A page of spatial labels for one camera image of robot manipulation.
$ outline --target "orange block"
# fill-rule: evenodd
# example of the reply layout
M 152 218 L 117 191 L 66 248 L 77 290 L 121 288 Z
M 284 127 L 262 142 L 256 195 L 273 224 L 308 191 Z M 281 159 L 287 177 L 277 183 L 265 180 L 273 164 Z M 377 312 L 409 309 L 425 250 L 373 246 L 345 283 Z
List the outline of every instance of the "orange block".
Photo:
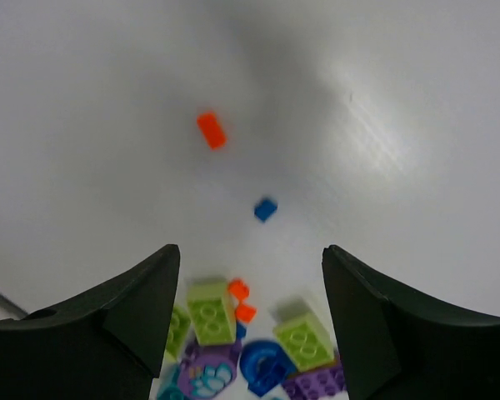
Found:
M 224 134 L 223 127 L 221 127 L 217 120 L 217 116 L 213 112 L 206 112 L 199 115 L 197 124 L 212 150 L 221 148 L 226 144 L 226 134 Z
M 250 289 L 247 284 L 242 279 L 233 279 L 229 285 L 227 285 L 227 290 L 239 301 L 248 298 L 250 296 Z
M 235 309 L 235 318 L 243 323 L 250 323 L 257 313 L 255 307 L 240 303 Z

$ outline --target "orange toy piece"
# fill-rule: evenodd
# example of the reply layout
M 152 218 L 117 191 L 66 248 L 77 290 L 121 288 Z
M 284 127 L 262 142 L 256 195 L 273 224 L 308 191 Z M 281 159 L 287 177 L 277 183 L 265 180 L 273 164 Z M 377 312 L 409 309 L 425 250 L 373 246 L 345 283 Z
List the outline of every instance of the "orange toy piece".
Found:
M 235 318 L 243 323 L 250 323 L 257 313 L 258 310 L 255 307 L 239 303 L 235 309 Z
M 250 296 L 250 289 L 247 284 L 242 279 L 233 279 L 229 285 L 227 285 L 227 290 L 239 301 L 245 300 Z
M 203 136 L 206 138 L 207 144 L 212 150 L 221 148 L 226 144 L 226 135 L 223 127 L 217 120 L 217 116 L 213 112 L 205 112 L 197 118 L 197 124 L 202 130 Z

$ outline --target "purple toy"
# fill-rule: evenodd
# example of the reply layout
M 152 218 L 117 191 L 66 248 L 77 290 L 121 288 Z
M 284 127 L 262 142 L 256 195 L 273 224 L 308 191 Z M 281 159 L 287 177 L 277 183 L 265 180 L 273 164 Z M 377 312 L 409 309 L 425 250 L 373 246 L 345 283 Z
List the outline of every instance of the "purple toy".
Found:
M 335 396 L 346 390 L 343 365 L 337 358 L 332 367 L 299 373 L 286 380 L 282 386 L 291 400 L 317 400 L 324 396 Z
M 185 349 L 177 386 L 193 400 L 214 398 L 237 376 L 242 344 L 200 346 L 196 340 Z

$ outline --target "yellow-green block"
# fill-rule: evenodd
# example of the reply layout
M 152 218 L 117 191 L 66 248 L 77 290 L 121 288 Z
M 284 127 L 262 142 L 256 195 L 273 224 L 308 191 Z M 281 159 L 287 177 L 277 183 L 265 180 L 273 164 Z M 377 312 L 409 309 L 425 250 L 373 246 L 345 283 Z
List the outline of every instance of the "yellow-green block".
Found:
M 273 332 L 300 372 L 334 360 L 330 335 L 312 313 L 282 323 L 276 326 Z
M 191 287 L 187 292 L 187 306 L 198 344 L 211 346 L 235 342 L 235 312 L 227 282 Z
M 172 316 L 170 317 L 170 326 L 168 327 L 167 344 L 165 344 L 165 354 L 163 359 L 176 361 L 182 351 L 185 338 L 191 327 L 191 318 L 187 312 L 174 305 Z

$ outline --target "small orange brick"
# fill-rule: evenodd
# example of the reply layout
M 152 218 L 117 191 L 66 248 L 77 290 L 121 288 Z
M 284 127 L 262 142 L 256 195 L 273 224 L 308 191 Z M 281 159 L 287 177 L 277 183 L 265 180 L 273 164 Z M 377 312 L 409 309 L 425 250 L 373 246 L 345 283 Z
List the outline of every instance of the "small orange brick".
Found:
M 243 323 L 250 323 L 257 313 L 255 307 L 240 303 L 235 309 L 235 318 Z
M 250 289 L 242 279 L 233 279 L 228 285 L 227 290 L 239 301 L 245 300 L 250 296 Z
M 217 116 L 213 112 L 205 112 L 197 118 L 197 124 L 212 150 L 221 148 L 226 144 L 226 134 L 223 131 Z

